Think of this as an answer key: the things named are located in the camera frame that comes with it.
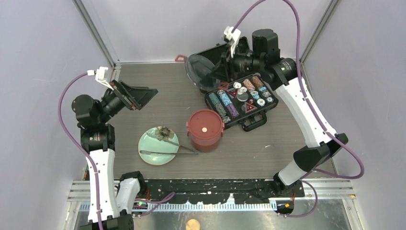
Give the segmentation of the black spiky sea cucumber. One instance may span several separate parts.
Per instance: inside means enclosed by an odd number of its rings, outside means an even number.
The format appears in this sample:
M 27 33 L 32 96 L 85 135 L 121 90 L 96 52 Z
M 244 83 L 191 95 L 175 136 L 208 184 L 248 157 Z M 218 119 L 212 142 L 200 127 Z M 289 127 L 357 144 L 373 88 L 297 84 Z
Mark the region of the black spiky sea cucumber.
M 175 133 L 172 129 L 166 126 L 158 126 L 155 130 L 155 135 L 164 140 L 170 140 L 174 138 Z

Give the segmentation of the light green ceramic plate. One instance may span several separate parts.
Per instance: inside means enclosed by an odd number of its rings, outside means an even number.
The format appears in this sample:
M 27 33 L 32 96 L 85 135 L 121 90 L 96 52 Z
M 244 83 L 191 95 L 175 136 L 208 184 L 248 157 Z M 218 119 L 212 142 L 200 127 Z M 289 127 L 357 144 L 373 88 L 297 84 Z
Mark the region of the light green ceramic plate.
M 138 142 L 141 159 L 154 166 L 169 163 L 178 152 L 179 139 L 175 132 L 166 126 L 157 126 L 147 130 Z

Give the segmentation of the red steel-lined lunch box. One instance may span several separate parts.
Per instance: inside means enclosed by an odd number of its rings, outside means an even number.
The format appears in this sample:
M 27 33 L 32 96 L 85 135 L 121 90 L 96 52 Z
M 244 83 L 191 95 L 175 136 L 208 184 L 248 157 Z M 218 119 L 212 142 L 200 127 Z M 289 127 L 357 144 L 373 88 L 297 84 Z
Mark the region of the red steel-lined lunch box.
M 214 141 L 207 142 L 206 140 L 201 140 L 201 139 L 193 140 L 192 139 L 191 143 L 192 143 L 193 147 L 200 152 L 211 152 L 219 146 L 220 139 L 218 139 L 216 142 L 214 142 Z

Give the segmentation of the black poker chip case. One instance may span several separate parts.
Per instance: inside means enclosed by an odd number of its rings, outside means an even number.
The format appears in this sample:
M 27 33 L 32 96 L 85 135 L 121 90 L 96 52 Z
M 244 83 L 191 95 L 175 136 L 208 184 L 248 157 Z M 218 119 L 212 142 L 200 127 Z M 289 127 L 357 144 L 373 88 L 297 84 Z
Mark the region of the black poker chip case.
M 228 48 L 227 43 L 217 44 L 213 48 L 196 54 L 208 58 L 210 50 L 223 52 Z M 239 73 L 229 76 L 229 79 L 229 83 L 204 93 L 204 101 L 208 108 L 220 115 L 225 128 L 241 125 L 244 131 L 249 132 L 266 124 L 266 113 L 275 108 L 279 100 L 265 85 L 261 74 Z

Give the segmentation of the round beige object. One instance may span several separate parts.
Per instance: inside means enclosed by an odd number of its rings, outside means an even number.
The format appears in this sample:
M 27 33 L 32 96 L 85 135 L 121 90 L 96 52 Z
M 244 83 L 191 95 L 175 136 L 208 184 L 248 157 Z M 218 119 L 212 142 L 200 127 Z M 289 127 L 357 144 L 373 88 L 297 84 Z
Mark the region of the round beige object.
M 186 222 L 185 229 L 186 230 L 200 230 L 201 229 L 200 222 L 196 219 L 190 219 Z

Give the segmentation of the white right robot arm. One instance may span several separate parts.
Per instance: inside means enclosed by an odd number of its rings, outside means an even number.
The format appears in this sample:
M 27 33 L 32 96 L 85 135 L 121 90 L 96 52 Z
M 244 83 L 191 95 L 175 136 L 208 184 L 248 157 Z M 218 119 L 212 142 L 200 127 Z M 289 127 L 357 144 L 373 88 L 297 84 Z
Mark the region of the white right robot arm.
M 253 49 L 239 52 L 241 32 L 231 26 L 224 30 L 227 42 L 220 56 L 220 66 L 214 72 L 233 77 L 239 73 L 260 72 L 287 105 L 305 139 L 305 147 L 293 153 L 293 160 L 273 177 L 272 188 L 278 196 L 287 196 L 293 185 L 306 177 L 319 165 L 331 159 L 346 144 L 346 134 L 338 134 L 326 121 L 308 92 L 300 76 L 300 64 L 291 58 L 282 58 L 278 35 L 272 29 L 259 29 L 252 33 Z

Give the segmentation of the metal tongs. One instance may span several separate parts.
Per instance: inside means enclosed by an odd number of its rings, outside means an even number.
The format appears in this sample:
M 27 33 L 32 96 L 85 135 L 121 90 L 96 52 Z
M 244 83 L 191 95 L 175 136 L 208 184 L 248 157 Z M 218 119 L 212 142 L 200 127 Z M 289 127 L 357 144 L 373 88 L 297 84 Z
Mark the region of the metal tongs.
M 148 136 L 147 140 L 150 140 L 152 144 L 146 148 L 139 149 L 140 153 L 143 154 L 164 154 L 164 155 L 175 155 L 175 154 L 198 154 L 198 151 L 187 148 L 177 142 L 171 140 L 164 140 L 157 137 L 156 135 L 146 133 Z

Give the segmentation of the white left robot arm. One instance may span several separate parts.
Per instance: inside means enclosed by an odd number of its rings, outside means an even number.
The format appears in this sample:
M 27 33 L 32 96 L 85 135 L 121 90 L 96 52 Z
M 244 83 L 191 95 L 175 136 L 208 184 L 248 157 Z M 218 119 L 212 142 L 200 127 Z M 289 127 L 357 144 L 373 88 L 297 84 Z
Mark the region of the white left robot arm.
M 80 129 L 80 149 L 89 169 L 90 209 L 88 223 L 81 230 L 132 230 L 132 209 L 136 198 L 147 192 L 139 171 L 121 176 L 115 185 L 115 130 L 109 121 L 122 109 L 141 110 L 158 93 L 157 89 L 135 87 L 109 76 L 108 67 L 88 70 L 85 76 L 107 89 L 97 100 L 87 94 L 77 96 L 71 104 Z

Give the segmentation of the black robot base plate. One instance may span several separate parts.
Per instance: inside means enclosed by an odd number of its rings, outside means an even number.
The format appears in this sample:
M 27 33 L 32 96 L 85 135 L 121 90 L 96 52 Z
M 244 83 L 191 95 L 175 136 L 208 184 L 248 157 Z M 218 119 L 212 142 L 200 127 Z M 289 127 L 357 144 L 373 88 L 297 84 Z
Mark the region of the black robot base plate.
M 278 191 L 272 179 L 148 179 L 141 184 L 136 198 L 159 201 L 169 193 L 170 204 L 224 204 L 229 198 L 235 204 L 265 204 L 269 198 L 291 200 L 305 196 L 303 184 L 295 183 Z

